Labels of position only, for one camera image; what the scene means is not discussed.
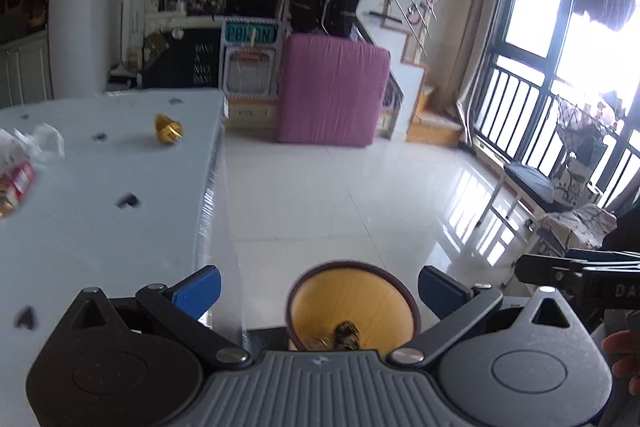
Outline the person's right hand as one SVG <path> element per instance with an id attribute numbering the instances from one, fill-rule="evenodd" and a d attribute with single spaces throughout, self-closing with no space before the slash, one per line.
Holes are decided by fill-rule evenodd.
<path id="1" fill-rule="evenodd" d="M 631 332 L 621 331 L 609 335 L 602 341 L 601 347 L 608 355 L 620 355 L 612 365 L 612 373 L 617 378 L 628 378 L 628 391 L 639 394 L 639 358 L 634 352 L 634 340 Z"/>

